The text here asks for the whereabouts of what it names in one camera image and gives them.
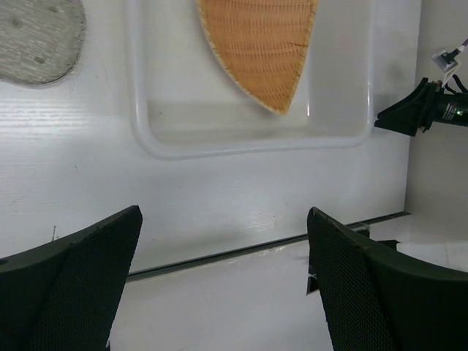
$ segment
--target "white plastic tray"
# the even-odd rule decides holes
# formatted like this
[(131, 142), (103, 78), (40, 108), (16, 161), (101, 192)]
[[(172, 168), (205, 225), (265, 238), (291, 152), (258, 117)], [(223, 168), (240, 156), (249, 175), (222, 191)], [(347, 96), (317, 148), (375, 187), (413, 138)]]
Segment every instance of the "white plastic tray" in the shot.
[(322, 0), (286, 116), (231, 81), (205, 39), (196, 0), (126, 0), (133, 128), (162, 159), (361, 144), (371, 131), (375, 0)]

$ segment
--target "woven fan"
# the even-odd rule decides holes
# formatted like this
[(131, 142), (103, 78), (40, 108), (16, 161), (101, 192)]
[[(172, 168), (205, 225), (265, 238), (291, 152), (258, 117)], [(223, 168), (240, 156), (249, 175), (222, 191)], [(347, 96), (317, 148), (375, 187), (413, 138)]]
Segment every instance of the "woven fan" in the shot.
[(251, 97), (286, 114), (306, 60), (318, 0), (198, 0), (220, 64)]

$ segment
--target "white table surface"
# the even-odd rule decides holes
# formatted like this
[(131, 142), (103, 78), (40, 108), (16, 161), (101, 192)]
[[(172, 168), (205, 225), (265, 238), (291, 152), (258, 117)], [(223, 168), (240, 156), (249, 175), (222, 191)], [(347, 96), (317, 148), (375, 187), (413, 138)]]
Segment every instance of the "white table surface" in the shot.
[[(83, 3), (71, 76), (0, 83), (0, 257), (132, 204), (144, 213), (133, 271), (305, 233), (313, 205), (344, 223), (403, 210), (409, 138), (382, 130), (353, 149), (151, 158), (130, 129), (123, 0)], [(414, 86), (419, 14), (420, 1), (381, 1), (377, 110)]]

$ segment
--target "white wall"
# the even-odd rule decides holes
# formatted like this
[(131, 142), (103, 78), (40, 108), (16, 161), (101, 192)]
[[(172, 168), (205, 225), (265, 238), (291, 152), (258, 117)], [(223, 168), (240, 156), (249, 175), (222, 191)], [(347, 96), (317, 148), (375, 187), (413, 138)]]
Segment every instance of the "white wall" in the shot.
[[(468, 37), (468, 1), (423, 0), (417, 81), (442, 79), (431, 54)], [(459, 76), (468, 83), (468, 53)], [(406, 209), (414, 241), (468, 238), (468, 128), (434, 124), (412, 139)]]

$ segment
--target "gray round mat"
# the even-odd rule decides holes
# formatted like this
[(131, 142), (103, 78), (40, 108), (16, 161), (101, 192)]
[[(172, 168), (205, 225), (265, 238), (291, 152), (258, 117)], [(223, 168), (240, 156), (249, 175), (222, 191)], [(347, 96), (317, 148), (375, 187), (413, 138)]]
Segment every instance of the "gray round mat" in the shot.
[(80, 0), (0, 0), (0, 78), (46, 84), (64, 77), (85, 30)]

